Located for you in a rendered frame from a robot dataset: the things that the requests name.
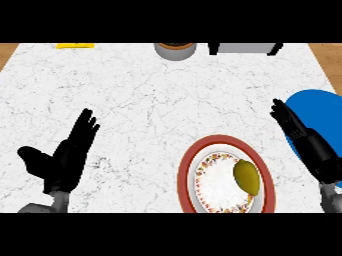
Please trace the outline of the grey pot with brown rim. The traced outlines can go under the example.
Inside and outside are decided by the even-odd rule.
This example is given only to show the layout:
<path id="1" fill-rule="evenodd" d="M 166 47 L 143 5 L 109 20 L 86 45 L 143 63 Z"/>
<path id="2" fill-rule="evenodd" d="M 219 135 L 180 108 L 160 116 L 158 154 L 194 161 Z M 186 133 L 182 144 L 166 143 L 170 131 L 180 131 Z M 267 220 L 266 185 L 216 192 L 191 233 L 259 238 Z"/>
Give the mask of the grey pot with brown rim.
<path id="1" fill-rule="evenodd" d="M 155 51 L 164 59 L 170 61 L 182 61 L 195 54 L 197 44 L 188 43 L 185 45 L 174 46 L 166 43 L 157 43 Z"/>

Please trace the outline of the yellow-green lemon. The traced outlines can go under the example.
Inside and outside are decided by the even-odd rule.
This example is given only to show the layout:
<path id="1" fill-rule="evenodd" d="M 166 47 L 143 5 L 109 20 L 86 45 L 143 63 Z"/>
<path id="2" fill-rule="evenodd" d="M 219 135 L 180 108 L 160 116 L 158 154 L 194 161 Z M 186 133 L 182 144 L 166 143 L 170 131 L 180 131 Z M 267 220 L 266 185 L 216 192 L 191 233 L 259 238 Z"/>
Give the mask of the yellow-green lemon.
<path id="1" fill-rule="evenodd" d="M 260 174 L 256 165 L 241 159 L 233 167 L 233 177 L 241 189 L 257 196 L 260 191 Z"/>

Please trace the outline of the yellow flat object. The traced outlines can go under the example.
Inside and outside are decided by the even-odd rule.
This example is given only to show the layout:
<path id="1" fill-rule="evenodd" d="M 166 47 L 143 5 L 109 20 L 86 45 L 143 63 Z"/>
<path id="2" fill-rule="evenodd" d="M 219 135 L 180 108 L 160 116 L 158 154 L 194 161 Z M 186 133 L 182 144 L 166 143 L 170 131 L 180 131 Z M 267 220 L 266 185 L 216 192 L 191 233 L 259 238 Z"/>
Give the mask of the yellow flat object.
<path id="1" fill-rule="evenodd" d="M 58 43 L 56 49 L 95 48 L 95 43 Z"/>

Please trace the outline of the blue plate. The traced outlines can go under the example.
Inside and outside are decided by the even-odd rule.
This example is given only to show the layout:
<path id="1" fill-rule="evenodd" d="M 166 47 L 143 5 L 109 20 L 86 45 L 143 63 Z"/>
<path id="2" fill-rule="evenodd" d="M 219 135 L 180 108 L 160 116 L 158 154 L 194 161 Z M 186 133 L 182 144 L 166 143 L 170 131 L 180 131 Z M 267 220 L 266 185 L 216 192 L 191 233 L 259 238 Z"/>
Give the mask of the blue plate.
<path id="1" fill-rule="evenodd" d="M 304 125 L 319 132 L 338 156 L 342 157 L 342 96 L 319 89 L 307 89 L 298 91 L 284 103 L 295 112 Z M 287 141 L 300 158 L 288 137 Z M 342 189 L 342 181 L 335 184 Z"/>

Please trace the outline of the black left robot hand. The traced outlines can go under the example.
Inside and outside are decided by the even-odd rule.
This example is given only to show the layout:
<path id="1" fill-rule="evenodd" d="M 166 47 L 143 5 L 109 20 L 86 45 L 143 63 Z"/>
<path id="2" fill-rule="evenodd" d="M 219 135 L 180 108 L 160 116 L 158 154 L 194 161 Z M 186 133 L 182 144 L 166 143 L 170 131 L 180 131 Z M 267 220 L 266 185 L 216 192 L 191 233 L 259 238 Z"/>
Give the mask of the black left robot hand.
<path id="1" fill-rule="evenodd" d="M 31 146 L 18 149 L 28 173 L 44 180 L 44 194 L 58 191 L 71 193 L 77 188 L 99 128 L 93 111 L 84 109 L 53 155 Z"/>

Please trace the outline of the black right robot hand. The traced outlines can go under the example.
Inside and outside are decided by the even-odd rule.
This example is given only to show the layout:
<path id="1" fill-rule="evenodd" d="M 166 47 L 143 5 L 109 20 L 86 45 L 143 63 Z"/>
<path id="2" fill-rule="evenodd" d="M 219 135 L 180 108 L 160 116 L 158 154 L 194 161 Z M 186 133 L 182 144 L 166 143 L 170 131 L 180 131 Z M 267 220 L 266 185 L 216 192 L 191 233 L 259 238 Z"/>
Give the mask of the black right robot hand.
<path id="1" fill-rule="evenodd" d="M 342 181 L 342 157 L 319 132 L 309 128 L 281 99 L 273 100 L 272 117 L 293 141 L 301 161 L 321 183 Z"/>

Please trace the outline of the grey and black appliance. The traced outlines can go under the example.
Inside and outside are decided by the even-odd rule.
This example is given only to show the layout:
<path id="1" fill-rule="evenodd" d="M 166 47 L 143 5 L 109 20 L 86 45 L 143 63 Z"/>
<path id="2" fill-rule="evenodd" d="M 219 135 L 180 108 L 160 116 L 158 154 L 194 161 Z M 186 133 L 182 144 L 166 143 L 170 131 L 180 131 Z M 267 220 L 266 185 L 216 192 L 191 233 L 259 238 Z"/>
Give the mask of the grey and black appliance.
<path id="1" fill-rule="evenodd" d="M 282 49 L 282 43 L 210 43 L 210 54 L 219 53 L 266 53 L 275 56 Z"/>

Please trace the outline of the red-rimmed white plate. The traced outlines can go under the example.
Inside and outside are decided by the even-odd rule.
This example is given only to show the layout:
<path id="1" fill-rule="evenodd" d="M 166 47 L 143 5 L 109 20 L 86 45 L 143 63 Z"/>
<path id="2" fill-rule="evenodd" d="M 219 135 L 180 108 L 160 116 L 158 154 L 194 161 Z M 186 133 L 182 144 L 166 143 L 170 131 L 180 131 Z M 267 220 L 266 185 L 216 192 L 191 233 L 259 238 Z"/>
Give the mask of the red-rimmed white plate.
<path id="1" fill-rule="evenodd" d="M 260 189 L 253 196 L 238 185 L 236 163 L 254 165 Z M 229 135 L 210 135 L 189 147 L 177 174 L 177 193 L 188 213 L 273 213 L 275 184 L 267 165 L 251 146 Z"/>

